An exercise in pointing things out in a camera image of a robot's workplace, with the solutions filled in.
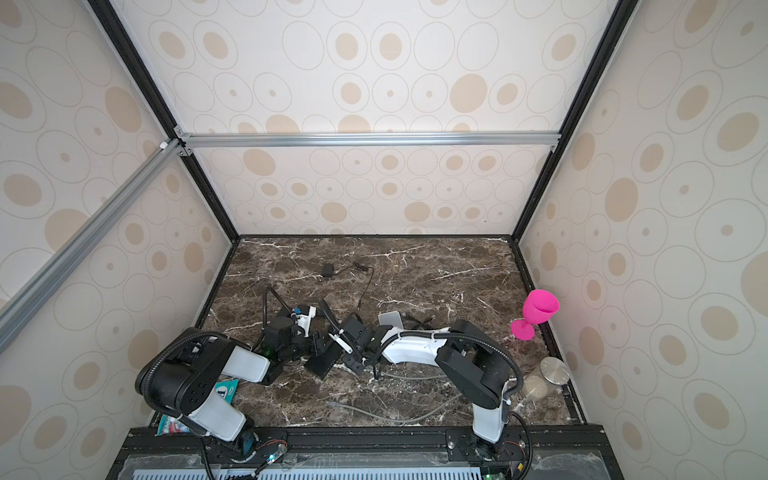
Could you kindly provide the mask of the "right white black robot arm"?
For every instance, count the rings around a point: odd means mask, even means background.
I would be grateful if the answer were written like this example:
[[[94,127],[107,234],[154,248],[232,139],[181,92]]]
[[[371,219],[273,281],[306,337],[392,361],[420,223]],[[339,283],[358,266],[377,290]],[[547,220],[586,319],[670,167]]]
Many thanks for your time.
[[[488,443],[501,439],[511,399],[524,386],[522,370],[511,354],[465,320],[437,330],[392,325],[372,329],[352,316],[331,338],[353,359],[373,369],[383,360],[440,368],[472,404],[473,432]]]

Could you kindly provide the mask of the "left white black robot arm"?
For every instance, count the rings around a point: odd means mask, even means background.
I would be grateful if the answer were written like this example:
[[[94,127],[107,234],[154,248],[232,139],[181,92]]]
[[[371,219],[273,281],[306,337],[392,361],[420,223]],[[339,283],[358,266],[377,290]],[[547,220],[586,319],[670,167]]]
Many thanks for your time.
[[[285,364],[313,353],[310,335],[314,306],[282,308],[266,319],[255,346],[225,333],[190,327],[143,367],[135,389],[155,411],[180,421],[199,436],[211,436],[247,451],[255,441],[253,421],[216,392],[229,376],[269,385]]]

